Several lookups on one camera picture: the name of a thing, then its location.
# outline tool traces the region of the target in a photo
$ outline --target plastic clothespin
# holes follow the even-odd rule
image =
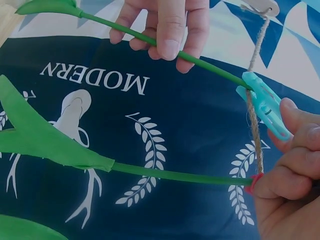
[[[280,8],[274,0],[242,0],[252,8],[264,12],[270,10],[267,15],[269,17],[276,17],[280,13]]]
[[[280,113],[281,99],[255,73],[244,72],[242,74],[242,79],[254,91],[251,91],[251,98],[258,117],[278,139],[282,141],[289,140],[291,134],[286,129]],[[243,98],[245,102],[247,102],[245,87],[238,86],[236,88],[236,92]]]

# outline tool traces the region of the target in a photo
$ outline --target red rubber band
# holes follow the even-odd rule
[[[258,180],[259,180],[260,178],[262,178],[263,176],[264,176],[263,173],[259,173],[259,174],[257,174],[257,175],[253,175],[253,176],[251,177],[251,178],[253,179],[252,184],[251,184],[251,186],[246,186],[246,187],[244,188],[245,192],[248,193],[248,194],[250,194],[250,195],[252,195],[253,192],[254,192],[254,188],[255,188],[256,183],[257,183]]]

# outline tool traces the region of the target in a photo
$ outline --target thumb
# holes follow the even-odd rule
[[[186,29],[186,1],[158,0],[157,50],[168,61],[174,60]]]
[[[320,115],[298,109],[289,98],[284,98],[281,101],[280,112],[284,125],[293,135],[305,124],[320,125]]]

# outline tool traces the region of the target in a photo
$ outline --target turquoise clothespin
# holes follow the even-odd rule
[[[280,114],[281,99],[253,72],[244,72],[242,79],[254,91],[251,91],[252,104],[258,117],[278,139],[289,140],[291,134],[286,129]],[[236,92],[247,102],[245,87],[238,86]]]

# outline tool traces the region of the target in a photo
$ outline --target jute string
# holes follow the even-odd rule
[[[264,38],[266,36],[267,28],[270,24],[270,19],[267,17],[267,13],[270,11],[270,9],[268,9],[264,12],[259,12],[254,8],[250,9],[244,5],[242,5],[241,8],[243,10],[257,14],[260,17],[262,17],[262,19],[264,19],[264,24],[261,27],[260,32],[257,36],[257,42],[255,45],[253,54],[252,54],[252,58],[250,60],[249,68],[247,70],[248,72],[253,72],[255,62],[256,62],[257,57],[259,56],[259,53],[261,50],[261,45],[262,45]],[[251,132],[252,132],[254,147],[255,147],[255,152],[256,152],[257,171],[260,174],[260,173],[264,172],[264,156],[263,156],[263,151],[262,151],[262,147],[261,147],[258,118],[257,118],[257,114],[255,111],[254,105],[252,103],[251,91],[248,89],[246,90],[246,97],[247,97],[247,109],[248,109],[248,113],[249,113],[249,117],[250,117],[250,121],[251,121]]]

